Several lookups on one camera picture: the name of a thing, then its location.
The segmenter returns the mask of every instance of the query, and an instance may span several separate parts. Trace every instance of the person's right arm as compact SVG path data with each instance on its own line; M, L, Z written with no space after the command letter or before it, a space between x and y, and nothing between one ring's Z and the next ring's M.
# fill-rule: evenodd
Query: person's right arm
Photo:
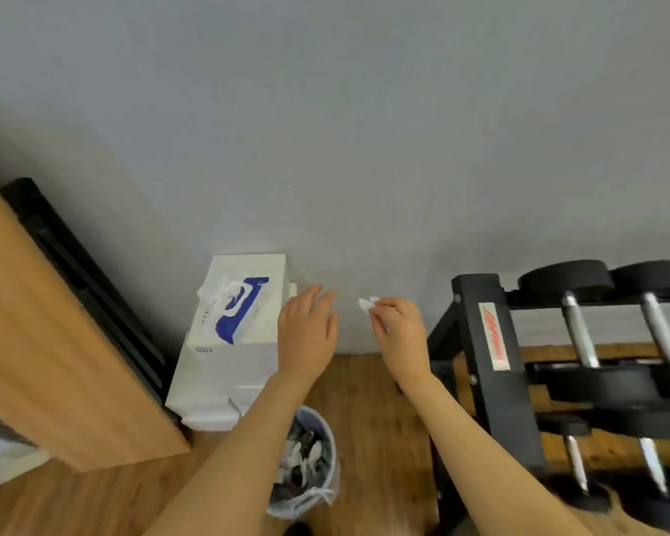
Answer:
M590 536L431 373L417 306L397 297L380 299L370 314L387 367L427 426L479 531L484 536Z

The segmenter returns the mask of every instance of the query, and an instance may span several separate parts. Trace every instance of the sticker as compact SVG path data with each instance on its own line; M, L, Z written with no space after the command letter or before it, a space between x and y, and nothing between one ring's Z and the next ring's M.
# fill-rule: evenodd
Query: sticker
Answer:
M497 316L497 306L494 303L479 303L482 313L482 323L486 334L486 343L489 344L489 356L494 370L511 370L507 348L501 338L501 327Z

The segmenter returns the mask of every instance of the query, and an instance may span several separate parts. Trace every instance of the hand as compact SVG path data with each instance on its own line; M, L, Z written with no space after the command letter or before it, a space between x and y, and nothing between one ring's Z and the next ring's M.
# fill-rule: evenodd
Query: hand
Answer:
M278 372L310 388L335 353L337 314L331 312L335 291L318 301L322 284L291 297L278 317Z
M402 390L431 376L427 330L417 306L390 297L377 301L369 313L384 362Z

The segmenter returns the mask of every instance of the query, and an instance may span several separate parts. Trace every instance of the dumbbell handle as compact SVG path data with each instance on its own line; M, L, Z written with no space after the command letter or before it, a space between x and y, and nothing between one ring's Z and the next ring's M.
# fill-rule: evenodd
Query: dumbbell handle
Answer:
M650 329L650 334L658 351L665 360L670 362L670 325L662 313L660 303L655 294L643 294L640 308L643 311L645 323L647 323L648 329Z
M563 295L561 301L563 308L563 318L566 321L568 334L573 342L573 349L576 351L578 359L584 367L590 369L600 368L598 356L596 355L596 346L593 345L591 335L588 333L588 327L583 319L583 311L578 305L576 296L570 291Z
M657 454L657 448L655 447L655 441L652 438L639 438L638 443L640 444L640 449L643 452L643 457L645 459L645 464L648 467L648 472L650 472L650 477L657 490L660 491L660 494L665 497L670 497L670 491L667 488L667 477L665 476L665 468L662 467L660 462L660 457Z
M566 445L566 453L568 454L568 460L571 463L571 468L573 469L573 476L576 478L578 486L581 488L581 491L584 495L590 495L588 489L588 477L586 476L586 469L583 466L583 457L581 457L581 450L578 449L578 441L576 437L563 437L564 443Z

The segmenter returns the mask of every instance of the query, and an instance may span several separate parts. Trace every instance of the forearm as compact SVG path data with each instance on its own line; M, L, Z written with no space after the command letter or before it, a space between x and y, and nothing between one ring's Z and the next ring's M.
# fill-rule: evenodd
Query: forearm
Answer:
M258 534L283 444L307 393L302 380L271 377L145 536Z
M484 536L590 536L558 499L466 414L436 377L405 393Z

